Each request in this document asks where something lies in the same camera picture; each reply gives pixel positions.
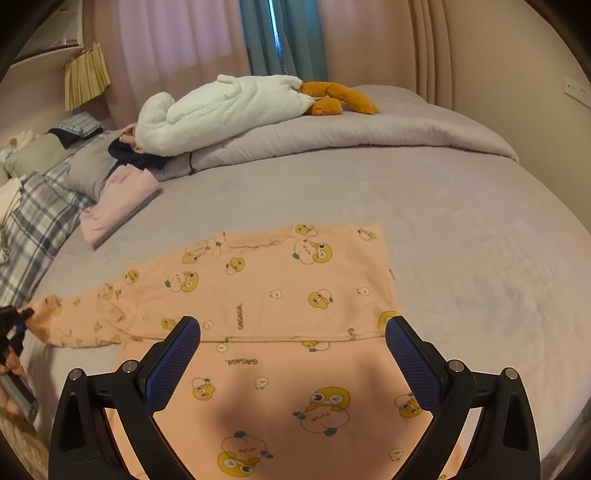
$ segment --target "blue gripper pad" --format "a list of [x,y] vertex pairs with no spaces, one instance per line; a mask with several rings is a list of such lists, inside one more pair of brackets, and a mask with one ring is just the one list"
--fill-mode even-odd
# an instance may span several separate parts
[[164,410],[199,346],[201,328],[192,317],[183,317],[162,342],[164,352],[146,376],[144,405],[150,415]]
[[396,317],[386,324],[386,345],[420,407],[436,415],[441,409],[441,381]]

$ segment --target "gray handle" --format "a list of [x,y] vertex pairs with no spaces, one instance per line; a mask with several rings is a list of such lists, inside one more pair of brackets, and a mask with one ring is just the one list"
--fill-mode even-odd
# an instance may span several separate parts
[[0,385],[7,395],[17,404],[25,418],[33,423],[39,411],[39,402],[20,377],[8,372],[0,375]]

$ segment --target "electrical outlet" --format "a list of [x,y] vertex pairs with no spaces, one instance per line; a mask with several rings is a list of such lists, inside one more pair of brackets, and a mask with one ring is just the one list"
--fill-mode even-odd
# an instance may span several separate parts
[[574,80],[564,77],[564,92],[581,102],[584,106],[591,108],[591,90],[581,87]]

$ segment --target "silver bolt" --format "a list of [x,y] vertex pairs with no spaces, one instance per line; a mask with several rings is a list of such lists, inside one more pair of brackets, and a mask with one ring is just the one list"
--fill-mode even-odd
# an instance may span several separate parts
[[121,367],[121,369],[126,373],[126,374],[130,374],[132,371],[134,371],[136,368],[138,368],[138,363],[135,360],[127,360],[123,366]]
[[78,380],[84,372],[80,368],[75,368],[68,374],[70,380]]
[[517,380],[519,378],[519,373],[517,373],[517,370],[515,370],[515,368],[508,368],[507,370],[505,370],[505,375],[512,380]]
[[464,371],[464,364],[459,360],[450,360],[448,365],[454,372],[459,373]]

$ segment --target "bed sheet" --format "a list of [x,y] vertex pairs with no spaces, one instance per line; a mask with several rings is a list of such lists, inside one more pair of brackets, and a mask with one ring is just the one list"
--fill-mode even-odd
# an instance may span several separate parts
[[[417,333],[474,371],[515,367],[542,458],[573,424],[591,395],[591,238],[506,157],[451,148],[348,148],[172,180],[96,252],[77,229],[36,295],[73,296],[119,276],[130,262],[195,239],[294,221],[380,223],[404,316]],[[67,372],[108,371],[118,352],[117,346],[53,349],[27,339],[24,363],[41,400],[43,434]],[[476,420],[472,414],[464,446]]]

